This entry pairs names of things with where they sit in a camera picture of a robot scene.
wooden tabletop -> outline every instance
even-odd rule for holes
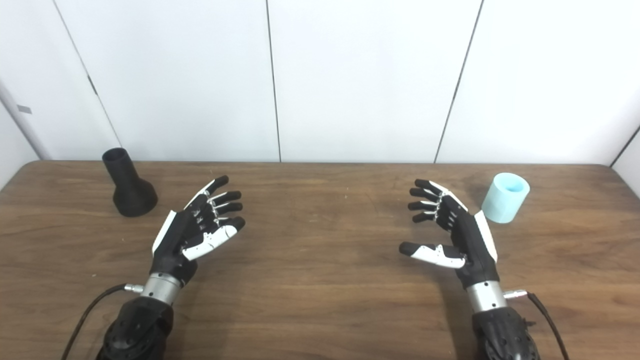
[[[562,165],[137,163],[158,205],[121,217],[102,163],[39,161],[0,192],[0,357],[56,359],[93,298],[144,283],[170,209],[212,178],[241,190],[246,227],[200,261],[181,291],[167,359],[464,359],[475,339],[452,270],[398,253],[402,241],[449,243],[413,224],[413,180],[478,209],[498,172],[531,193],[508,225],[490,223],[502,287],[535,292],[573,360],[639,359],[640,201],[611,169]],[[93,359],[120,306],[103,300],[70,359]],[[526,299],[511,301],[544,360],[553,335]]]

black vase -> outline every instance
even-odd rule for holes
[[[150,182],[140,179],[127,151],[116,147],[102,155],[102,162],[116,185],[113,203],[125,217],[138,217],[153,209],[158,196]]]

white wall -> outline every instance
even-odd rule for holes
[[[44,158],[608,165],[640,122],[637,1],[486,0],[446,126],[480,0],[56,1],[0,0]]]
[[[37,159],[38,156],[15,125],[11,115],[0,104],[0,189],[20,167]]]
[[[613,169],[622,177],[636,195],[640,197],[640,136],[629,143]]]
[[[486,0],[439,163],[610,165],[640,123],[639,1]]]
[[[119,146],[52,1],[0,0],[0,96],[45,158]]]
[[[264,0],[57,0],[137,160],[278,161]]]
[[[432,162],[479,4],[269,1],[282,161]]]

light blue cylinder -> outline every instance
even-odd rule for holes
[[[482,203],[484,215],[487,219],[500,224],[511,222],[530,189],[529,183],[516,174],[510,172],[497,174]]]

black cable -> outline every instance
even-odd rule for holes
[[[78,336],[78,333],[80,332],[80,328],[82,327],[82,324],[84,324],[84,321],[86,320],[86,317],[89,315],[89,313],[91,312],[93,307],[96,304],[98,304],[98,302],[100,302],[100,300],[104,299],[104,297],[107,297],[108,295],[111,295],[114,292],[117,292],[117,291],[120,291],[120,290],[124,290],[125,285],[126,284],[120,284],[120,285],[116,285],[116,286],[114,286],[112,288],[108,288],[103,293],[98,295],[98,297],[95,298],[95,300],[93,300],[91,302],[91,304],[89,304],[89,306],[86,308],[86,310],[84,310],[84,313],[82,314],[82,317],[80,317],[80,321],[78,321],[78,324],[76,325],[76,328],[74,329],[73,333],[71,334],[71,338],[69,339],[69,342],[67,343],[67,347],[65,348],[65,351],[62,353],[61,360],[67,360],[67,356],[69,355],[69,352],[71,351],[71,346],[74,344],[74,341],[76,340],[76,337]]]
[[[554,321],[551,320],[551,316],[549,315],[549,312],[547,311],[545,306],[542,304],[542,301],[540,301],[540,299],[538,299],[538,297],[534,293],[527,293],[527,296],[528,296],[529,300],[531,300],[531,302],[538,308],[538,310],[540,310],[542,315],[544,315],[545,318],[547,319],[547,322],[549,323],[549,326],[551,327],[551,331],[553,331],[554,335],[556,336],[556,340],[558,341],[558,346],[560,346],[560,351],[562,352],[562,357],[564,358],[564,360],[569,360],[569,354],[567,354],[567,352],[566,352],[566,348],[564,347],[564,342],[562,341],[562,337],[560,336],[560,332],[558,331],[556,325],[554,324]]]

